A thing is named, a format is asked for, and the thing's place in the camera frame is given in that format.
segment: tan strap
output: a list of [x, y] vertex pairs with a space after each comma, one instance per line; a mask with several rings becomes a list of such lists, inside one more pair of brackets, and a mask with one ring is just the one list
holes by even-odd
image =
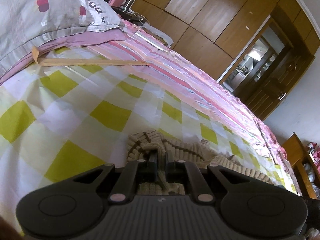
[[83, 66], [83, 65], [105, 65], [105, 66], [148, 66], [146, 61], [139, 60], [118, 60], [118, 59], [71, 59], [71, 58], [39, 58], [39, 50], [36, 46], [32, 47], [32, 57], [40, 66]]

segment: wooden shelf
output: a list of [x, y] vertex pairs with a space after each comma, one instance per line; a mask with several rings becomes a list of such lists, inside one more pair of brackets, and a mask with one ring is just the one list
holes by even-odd
[[305, 163], [310, 164], [315, 173], [314, 184], [318, 187], [320, 187], [320, 174], [299, 137], [293, 133], [293, 135], [285, 141], [282, 147], [287, 152], [287, 160], [290, 162], [294, 174], [297, 177], [302, 195], [317, 199], [316, 193], [313, 190], [312, 184], [303, 165]]
[[303, 181], [303, 183], [304, 183], [304, 186], [306, 187], [308, 196], [309, 196], [310, 198], [317, 199], [316, 193], [315, 193], [315, 191], [313, 190], [313, 187], [312, 187], [311, 182], [310, 182], [310, 180], [309, 180], [308, 174], [307, 174], [306, 170], [305, 170], [304, 167], [303, 167], [303, 164], [302, 164], [300, 161], [298, 161], [295, 166], [296, 166], [296, 168], [297, 168], [298, 171], [299, 171], [299, 174], [300, 174], [300, 176], [301, 176], [301, 178], [302, 178], [302, 181]]

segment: plastic bag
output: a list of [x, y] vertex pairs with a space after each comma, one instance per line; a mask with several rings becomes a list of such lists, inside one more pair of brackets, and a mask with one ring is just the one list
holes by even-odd
[[313, 170], [312, 167], [310, 166], [310, 164], [309, 164], [309, 163], [306, 163], [306, 164], [303, 165], [303, 167], [304, 167], [304, 169], [306, 170], [306, 172], [307, 172], [307, 174], [308, 174], [308, 177], [309, 177], [310, 182], [311, 182], [311, 183], [314, 182], [316, 175], [315, 175], [314, 170]]
[[314, 190], [315, 193], [316, 193], [317, 199], [319, 199], [319, 197], [320, 197], [320, 188], [318, 188], [318, 187], [317, 187], [315, 184], [313, 184], [313, 183], [311, 183], [311, 185], [312, 185], [313, 190]]

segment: pillow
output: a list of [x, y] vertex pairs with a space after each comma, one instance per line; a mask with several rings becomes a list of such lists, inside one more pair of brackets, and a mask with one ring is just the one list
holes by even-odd
[[[85, 31], [84, 33], [78, 33], [72, 36], [66, 36], [66, 37], [55, 39], [53, 41], [49, 41], [41, 45], [40, 47], [38, 47], [38, 50], [40, 52], [39, 56], [41, 56], [51, 50], [58, 49], [63, 46], [83, 47], [83, 46], [98, 45], [108, 41], [124, 41], [124, 40], [126, 40], [126, 37], [123, 34], [123, 32], [119, 29], [111, 29], [101, 33]], [[34, 60], [31, 52], [25, 55], [16, 64], [14, 64], [9, 71], [7, 71], [2, 77], [0, 77], [0, 85], [2, 85], [3, 82], [8, 80], [15, 73], [24, 69], [28, 64], [30, 64], [33, 61]]]
[[121, 24], [103, 0], [0, 0], [0, 7], [0, 77], [33, 46]]

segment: cable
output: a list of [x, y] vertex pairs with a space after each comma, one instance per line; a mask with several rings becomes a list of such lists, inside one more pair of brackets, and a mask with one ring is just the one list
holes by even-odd
[[128, 11], [128, 12], [131, 13], [131, 14], [134, 14], [135, 16], [137, 16], [138, 19], [139, 19], [139, 22], [140, 22], [141, 24], [143, 24], [143, 22], [140, 20], [140, 17], [141, 17], [142, 19], [145, 18], [146, 22], [150, 25], [150, 22], [148, 21], [148, 19], [147, 19], [146, 17], [144, 17], [143, 15], [139, 14], [138, 12], [132, 11], [131, 9], [130, 9], [130, 11]]

